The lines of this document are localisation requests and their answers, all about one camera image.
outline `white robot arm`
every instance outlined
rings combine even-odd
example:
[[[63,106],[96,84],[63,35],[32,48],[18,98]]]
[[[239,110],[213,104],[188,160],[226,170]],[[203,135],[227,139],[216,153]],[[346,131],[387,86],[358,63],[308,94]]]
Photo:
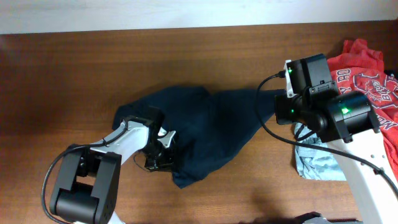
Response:
[[[371,103],[362,93],[338,95],[324,55],[284,67],[286,95],[275,98],[278,124],[300,121],[330,149],[373,163],[392,183],[362,162],[335,155],[351,188],[364,224],[397,223],[398,186],[384,149],[383,135]]]
[[[50,200],[51,214],[73,223],[123,224],[114,212],[121,165],[135,152],[142,151],[146,155],[145,168],[149,172],[171,170],[176,132],[161,128],[163,120],[160,110],[149,108],[147,118],[126,118],[117,130],[98,142],[71,145],[62,156]],[[88,175],[96,178],[94,185],[76,180],[77,176]],[[53,221],[67,223],[53,217],[45,207],[47,179],[46,176],[42,191],[44,211]]]

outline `gray fabric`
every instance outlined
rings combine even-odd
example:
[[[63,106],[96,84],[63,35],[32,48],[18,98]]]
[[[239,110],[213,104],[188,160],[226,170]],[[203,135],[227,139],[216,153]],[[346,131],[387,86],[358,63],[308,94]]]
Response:
[[[294,133],[297,132],[301,125],[303,124],[297,123],[295,125]],[[305,127],[299,137],[309,132],[310,130]],[[327,147],[325,143],[321,142],[317,134],[313,134],[301,142]],[[303,178],[311,180],[346,180],[343,171],[331,153],[299,146],[295,147],[294,153],[297,172]]]

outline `wooden table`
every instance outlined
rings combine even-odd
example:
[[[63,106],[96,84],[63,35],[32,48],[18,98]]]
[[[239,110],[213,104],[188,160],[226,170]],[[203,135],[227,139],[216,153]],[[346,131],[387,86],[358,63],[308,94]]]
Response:
[[[357,37],[396,68],[397,30],[385,21],[0,35],[2,223],[50,223],[40,206],[50,162],[73,142],[110,133],[119,105],[171,85],[254,88],[286,59],[336,56],[343,40]],[[292,137],[274,117],[268,125]],[[116,211],[128,223],[237,223],[311,211],[359,217],[347,183],[305,180],[292,156],[292,146],[260,130],[231,162],[183,190],[169,173],[148,174],[130,160]]]

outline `red t-shirt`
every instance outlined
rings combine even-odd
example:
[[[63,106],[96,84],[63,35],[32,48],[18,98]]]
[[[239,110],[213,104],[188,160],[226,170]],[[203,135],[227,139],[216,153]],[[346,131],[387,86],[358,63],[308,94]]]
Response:
[[[346,40],[343,53],[329,59],[328,65],[340,94],[361,91],[371,101],[398,179],[398,81],[384,73],[382,52],[369,49],[366,40]]]

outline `dark blue cloth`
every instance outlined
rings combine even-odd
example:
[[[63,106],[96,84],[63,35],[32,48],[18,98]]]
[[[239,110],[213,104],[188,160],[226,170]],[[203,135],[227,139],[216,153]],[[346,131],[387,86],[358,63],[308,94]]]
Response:
[[[125,116],[145,117],[149,106],[161,109],[165,115],[162,127],[178,133],[172,174],[174,183],[184,188],[229,162],[261,127],[254,113],[255,92],[231,90],[211,95],[203,87],[173,86],[119,107],[113,129]],[[264,121],[274,114],[274,96],[283,93],[260,93]]]

